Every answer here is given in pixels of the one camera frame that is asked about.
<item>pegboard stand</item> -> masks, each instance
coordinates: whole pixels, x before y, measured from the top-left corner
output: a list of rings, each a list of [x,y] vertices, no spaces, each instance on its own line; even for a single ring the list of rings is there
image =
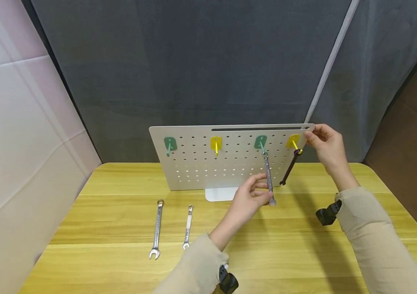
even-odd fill
[[[298,148],[303,148],[304,132],[313,128],[314,124],[168,126],[150,127],[150,135],[169,189],[205,189],[208,201],[228,201],[249,176],[264,172],[262,152],[254,146],[258,136],[267,137],[264,148],[277,186],[294,157],[294,149],[286,146],[288,138],[298,134]],[[216,150],[214,137],[220,138]],[[177,144],[169,156],[167,138]]]

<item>wrist tracker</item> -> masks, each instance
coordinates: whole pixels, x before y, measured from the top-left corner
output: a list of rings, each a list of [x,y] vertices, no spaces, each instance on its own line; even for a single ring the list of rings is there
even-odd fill
[[[329,205],[327,208],[321,208],[316,211],[316,217],[323,226],[329,226],[336,220],[336,214],[339,212],[342,206],[342,201],[338,200],[335,203]]]
[[[220,277],[220,290],[225,294],[233,293],[239,286],[235,276],[232,273],[227,272],[223,265],[220,266],[218,273]]]

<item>pegboard slot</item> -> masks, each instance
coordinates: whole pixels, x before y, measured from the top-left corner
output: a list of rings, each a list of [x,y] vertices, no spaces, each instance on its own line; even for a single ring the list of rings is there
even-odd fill
[[[281,131],[281,130],[301,130],[304,127],[240,127],[240,128],[213,128],[212,132],[239,132],[239,131]]]

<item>white wall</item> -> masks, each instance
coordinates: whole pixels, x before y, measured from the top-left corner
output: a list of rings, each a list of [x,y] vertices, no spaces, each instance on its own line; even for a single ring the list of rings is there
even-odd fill
[[[0,293],[17,293],[100,160],[20,0],[0,0]]]

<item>wrench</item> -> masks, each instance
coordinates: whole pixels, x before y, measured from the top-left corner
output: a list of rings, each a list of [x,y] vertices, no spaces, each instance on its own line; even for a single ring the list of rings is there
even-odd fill
[[[186,250],[189,247],[189,231],[191,230],[191,221],[192,221],[192,210],[194,209],[194,205],[189,205],[189,214],[187,215],[187,223],[186,223],[186,238],[184,239],[184,243],[182,244],[182,248]]]
[[[265,167],[266,176],[267,176],[267,187],[268,187],[268,190],[273,193],[274,191],[273,191],[272,179],[271,179],[271,169],[268,166],[268,154],[267,154],[267,152],[264,151],[262,153],[262,156],[264,156],[264,167]],[[272,195],[271,199],[268,201],[268,204],[269,204],[269,206],[276,206],[277,205],[277,201],[275,201],[274,195]]]
[[[158,204],[158,214],[156,214],[156,225],[155,225],[155,238],[153,239],[153,248],[150,250],[149,259],[155,254],[155,260],[160,256],[160,250],[158,249],[158,241],[160,240],[160,226],[161,226],[161,213],[163,211],[164,201],[162,199],[156,202]]]

